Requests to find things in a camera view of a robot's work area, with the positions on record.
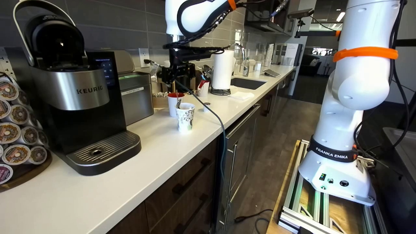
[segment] electrical outlet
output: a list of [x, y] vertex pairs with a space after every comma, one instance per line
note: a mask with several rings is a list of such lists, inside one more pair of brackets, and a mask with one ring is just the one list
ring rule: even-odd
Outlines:
[[141, 67], [150, 67], [150, 64], [144, 63], [145, 59], [150, 59], [149, 49], [139, 48], [139, 57], [140, 57], [140, 66]]

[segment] wooden tray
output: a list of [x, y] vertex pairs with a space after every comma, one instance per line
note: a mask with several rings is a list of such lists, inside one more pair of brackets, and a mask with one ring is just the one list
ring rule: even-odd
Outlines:
[[31, 180], [35, 176], [39, 175], [42, 171], [44, 171], [52, 162], [51, 153], [49, 152], [49, 150], [46, 151], [48, 152], [48, 156], [46, 158], [46, 161], [41, 165], [21, 164], [17, 166], [11, 166], [13, 168], [13, 176], [11, 180], [9, 180], [8, 182], [0, 184], [0, 192], [4, 192], [14, 187], [17, 187]]

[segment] paper towel roll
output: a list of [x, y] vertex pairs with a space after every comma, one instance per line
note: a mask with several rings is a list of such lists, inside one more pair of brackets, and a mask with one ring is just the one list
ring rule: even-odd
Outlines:
[[233, 72], [234, 51], [226, 50], [224, 53], [214, 55], [214, 74], [212, 88], [227, 90], [231, 85], [231, 74]]

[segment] cabinet handle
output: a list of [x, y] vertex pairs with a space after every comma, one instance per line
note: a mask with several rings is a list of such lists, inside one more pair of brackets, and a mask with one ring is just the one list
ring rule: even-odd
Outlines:
[[267, 97], [267, 110], [263, 111], [263, 113], [261, 113], [262, 116], [266, 117], [267, 114], [270, 113], [270, 107], [272, 105], [272, 99], [273, 99], [273, 95], [268, 95]]
[[193, 175], [188, 182], [186, 182], [184, 185], [176, 184], [172, 188], [172, 192], [177, 195], [182, 195], [192, 184], [196, 179], [208, 168], [208, 165], [211, 163], [211, 160], [207, 158], [203, 158], [201, 160], [202, 167]]
[[199, 206], [196, 208], [196, 210], [194, 211], [194, 213], [191, 215], [191, 217], [186, 221], [185, 225], [182, 224], [178, 224], [175, 228], [175, 230], [173, 231], [175, 234], [183, 234], [185, 232], [185, 230], [188, 228], [188, 226], [192, 223], [192, 221], [195, 219], [196, 215], [200, 212], [200, 210], [202, 209], [202, 207], [205, 205], [205, 203], [208, 200], [208, 195], [206, 194], [202, 194], [199, 197], [199, 200], [201, 201], [201, 204], [199, 204]]

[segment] keurig logo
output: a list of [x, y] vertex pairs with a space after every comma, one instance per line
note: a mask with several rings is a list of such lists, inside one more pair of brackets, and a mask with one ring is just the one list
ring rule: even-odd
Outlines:
[[97, 87], [93, 87], [93, 88], [88, 88], [88, 89], [81, 89], [81, 90], [77, 90], [77, 94], [83, 94], [83, 93], [88, 93], [88, 92], [97, 92], [103, 90], [103, 86], [97, 86]]

